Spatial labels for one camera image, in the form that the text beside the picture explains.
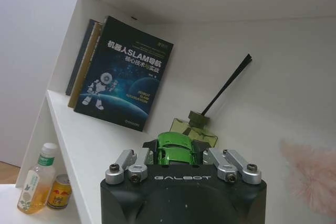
silver metal bracket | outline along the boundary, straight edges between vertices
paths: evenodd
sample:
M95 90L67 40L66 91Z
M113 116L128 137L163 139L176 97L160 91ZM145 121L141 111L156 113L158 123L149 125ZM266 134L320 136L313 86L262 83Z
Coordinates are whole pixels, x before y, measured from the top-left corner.
M137 155L133 150L124 150L117 161L110 165L105 172L105 180L107 184L117 185L124 181L124 171L128 166L134 164Z
M217 148L209 148L203 152L203 164L214 164L218 178L228 183L236 182L237 168L230 164Z
M122 183L125 170L128 170L130 181L139 183L148 176L146 164L153 164L153 152L148 148L142 148L138 155L133 150L125 150L120 154L117 161L106 170L106 183L110 185Z
M128 167L128 178L133 183L139 183L147 178L148 171L146 164L153 164L153 153L149 148L142 148L133 165Z
M258 169L257 165L248 163L235 150L224 150L223 154L226 160L237 167L244 182L252 185L261 183L261 171Z

pink feather duster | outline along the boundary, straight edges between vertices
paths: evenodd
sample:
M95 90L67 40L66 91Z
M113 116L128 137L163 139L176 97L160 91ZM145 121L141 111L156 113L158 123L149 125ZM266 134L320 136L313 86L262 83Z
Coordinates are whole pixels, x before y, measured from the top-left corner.
M336 217L336 150L281 141L281 152L291 167L292 192L310 209Z

book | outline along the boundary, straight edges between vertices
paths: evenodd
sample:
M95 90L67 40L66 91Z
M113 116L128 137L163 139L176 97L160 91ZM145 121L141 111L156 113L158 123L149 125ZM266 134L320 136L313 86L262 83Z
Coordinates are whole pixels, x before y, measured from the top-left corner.
M94 50L96 49L98 41L99 41L101 30L102 30L102 24L95 23L95 25L93 26L91 35L90 35L88 46L86 47L86 50L83 56L83 61L80 65L80 68L79 68L79 71L76 76L75 83L73 85L73 89L71 92L70 100L68 103L68 106L71 108L75 107L76 102L78 100L80 91L83 86L83 82L85 80L85 76L88 72L88 69L92 61L92 57L94 55Z
M65 94L66 94L66 95L71 95L72 88L74 87L73 84L75 84L75 79L76 79L76 76L77 76L77 74L78 74L79 67L80 67L81 62L82 62L82 60L83 60L83 57L84 57L84 54L85 54L85 50L86 50L86 47L87 47L87 45L88 45L88 42L89 42L89 39L90 39L92 30L93 30L93 26L94 26L94 24L95 24L96 22L97 22L97 21L95 21L95 20L93 20L93 19L90 19L90 20L89 20L88 27L87 27L87 29L86 29L86 32L85 32L85 35L84 35L82 44L81 44L81 46L80 46L80 49L79 49L79 51L78 51L78 56L77 56L75 65L73 66L72 73L71 73L71 76L70 76L70 80L69 80L67 89L66 89L66 91L65 91Z
M74 111L142 131L172 48L108 16Z

screw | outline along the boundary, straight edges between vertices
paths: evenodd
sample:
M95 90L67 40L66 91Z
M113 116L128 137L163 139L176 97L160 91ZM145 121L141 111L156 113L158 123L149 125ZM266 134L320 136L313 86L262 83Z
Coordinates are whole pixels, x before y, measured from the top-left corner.
M130 177L130 181L131 181L132 183L137 184L137 183L140 182L140 177L138 176L138 174L133 174L133 175Z
M118 164L112 164L110 165L110 172L118 172L120 169Z
M256 172L258 170L258 166L255 165L255 164L248 164L247 165L247 169L250 171L250 172Z
M229 174L226 176L226 180L228 183L233 184L236 182L236 176L234 174Z

bottle cap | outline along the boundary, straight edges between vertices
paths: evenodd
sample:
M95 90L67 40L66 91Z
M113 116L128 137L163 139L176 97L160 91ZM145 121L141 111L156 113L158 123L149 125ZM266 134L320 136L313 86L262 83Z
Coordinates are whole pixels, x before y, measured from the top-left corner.
M190 119L189 125L199 129L203 129L210 119L195 111L190 111L188 118Z
M58 146L53 143L45 143L42 147L42 152L49 156L53 156L57 151Z

